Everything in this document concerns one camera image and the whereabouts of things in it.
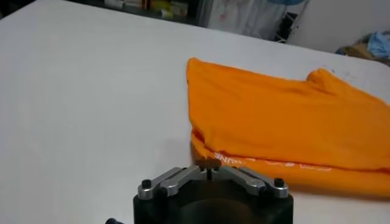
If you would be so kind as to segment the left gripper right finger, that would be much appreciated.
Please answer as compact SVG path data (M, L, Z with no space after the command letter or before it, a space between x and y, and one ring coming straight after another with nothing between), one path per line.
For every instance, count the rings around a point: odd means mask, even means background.
M214 180L230 180L243 187L254 196L269 195L274 198L287 198L289 187L282 178L268 178L248 167L222 165L218 159L210 160L211 176Z

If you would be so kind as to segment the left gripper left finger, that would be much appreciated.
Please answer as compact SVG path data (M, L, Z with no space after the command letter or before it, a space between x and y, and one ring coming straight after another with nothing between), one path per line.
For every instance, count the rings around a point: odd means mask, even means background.
M190 181L205 180L207 170L197 165L186 168L174 167L154 179L145 179L138 186L138 198L151 200L162 194L164 197L172 197L178 194L179 189Z

